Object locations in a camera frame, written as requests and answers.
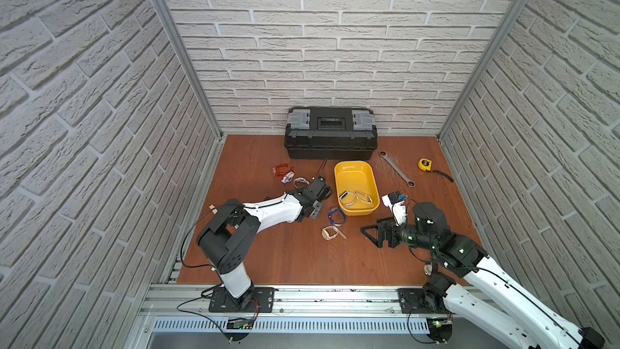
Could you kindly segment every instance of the yellow tray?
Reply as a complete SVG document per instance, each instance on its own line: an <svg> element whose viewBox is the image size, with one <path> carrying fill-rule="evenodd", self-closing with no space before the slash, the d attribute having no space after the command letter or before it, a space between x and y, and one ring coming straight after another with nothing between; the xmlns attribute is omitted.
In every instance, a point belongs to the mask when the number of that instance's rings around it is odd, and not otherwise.
<svg viewBox="0 0 620 349"><path fill-rule="evenodd" d="M363 160L346 160L334 167L336 176L336 191L338 193L338 204L347 216L365 216L374 212L379 207L379 191L375 183L373 168ZM353 193L355 190L368 194L372 199L372 205L357 201L355 204L346 207L340 202L340 195L345 191Z"/></svg>

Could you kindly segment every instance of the ratchet wrench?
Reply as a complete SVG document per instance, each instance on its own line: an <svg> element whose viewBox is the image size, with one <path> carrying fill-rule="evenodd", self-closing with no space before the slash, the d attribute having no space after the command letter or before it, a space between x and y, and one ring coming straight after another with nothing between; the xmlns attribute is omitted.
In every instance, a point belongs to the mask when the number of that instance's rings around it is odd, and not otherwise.
<svg viewBox="0 0 620 349"><path fill-rule="evenodd" d="M388 157L388 153L385 151L379 151L379 155L386 160L387 163L389 163L390 166L392 166L393 169L396 170L396 172L398 173L398 175L400 175L400 177L402 179L405 180L405 182L407 182L407 186L409 186L410 188L415 186L415 182L413 182L412 180L410 180L409 178L407 178L407 175L403 174L403 172L400 171L400 169L398 168L398 166L394 163L394 161Z"/></svg>

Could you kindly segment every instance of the black toolbox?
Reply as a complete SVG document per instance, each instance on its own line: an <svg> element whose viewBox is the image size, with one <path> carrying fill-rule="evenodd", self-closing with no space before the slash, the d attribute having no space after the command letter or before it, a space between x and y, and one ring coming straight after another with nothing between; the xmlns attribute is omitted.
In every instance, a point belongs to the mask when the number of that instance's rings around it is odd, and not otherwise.
<svg viewBox="0 0 620 349"><path fill-rule="evenodd" d="M368 108L291 108L284 147L291 159L368 160L377 149L375 115Z"/></svg>

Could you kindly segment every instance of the yellow tape measure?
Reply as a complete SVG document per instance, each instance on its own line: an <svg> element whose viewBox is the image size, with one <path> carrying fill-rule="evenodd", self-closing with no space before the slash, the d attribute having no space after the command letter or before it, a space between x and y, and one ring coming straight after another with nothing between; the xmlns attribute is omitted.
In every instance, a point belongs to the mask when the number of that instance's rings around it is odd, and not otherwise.
<svg viewBox="0 0 620 349"><path fill-rule="evenodd" d="M420 170L424 170L426 172L429 172L431 164L432 164L432 161L430 159L422 158L418 162L418 167L420 168Z"/></svg>
<svg viewBox="0 0 620 349"><path fill-rule="evenodd" d="M422 158L418 161L418 167L420 168L420 170L425 171L425 172L433 172L433 173L438 173L441 174L443 176L445 176L448 180L450 180L450 182L454 182L454 179L452 179L452 177L444 172L440 172L439 170L430 170L430 166L431 164L433 164L433 162L430 159L426 159L426 158Z"/></svg>

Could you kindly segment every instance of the wooden floor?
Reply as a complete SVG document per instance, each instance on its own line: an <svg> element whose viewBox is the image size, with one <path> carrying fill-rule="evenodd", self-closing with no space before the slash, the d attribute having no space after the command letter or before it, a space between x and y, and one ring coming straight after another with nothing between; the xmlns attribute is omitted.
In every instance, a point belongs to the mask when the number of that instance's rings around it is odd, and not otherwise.
<svg viewBox="0 0 620 349"><path fill-rule="evenodd" d="M292 183L282 186L272 176L272 167L278 164L289 163L294 166L296 177L310 180L322 161L289 159L283 140L282 136L228 136L201 214L207 212L209 205L221 205L229 198L252 203L292 190ZM416 186L409 188L380 158L379 151L386 151ZM379 195L399 190L418 202L431 201L446 213L452 231L479 243L456 184L439 174L420 170L417 163L423 157L433 161L434 169L450 174L436 138L380 137L379 148L368 161L373 167ZM322 172L334 190L336 163L337 160L328 160ZM336 194L323 204L315 220L307 218L301 223L280 224L256 236L245 258L247 273L254 283L417 285L426 282L423 264L408 252L405 245L391 249L385 243L382 249L378 249L360 233L361 226L388 217L387 207L380 205L368 216L348 217L341 228L347 239L337 237L326 241L321 236L321 229L330 225L327 212L338 204ZM211 217L208 214L196 227L185 258L188 265L208 263L195 243L195 236ZM414 252L422 259L429 256L425 250ZM210 267L183 267L177 282L218 283L219 279Z"/></svg>

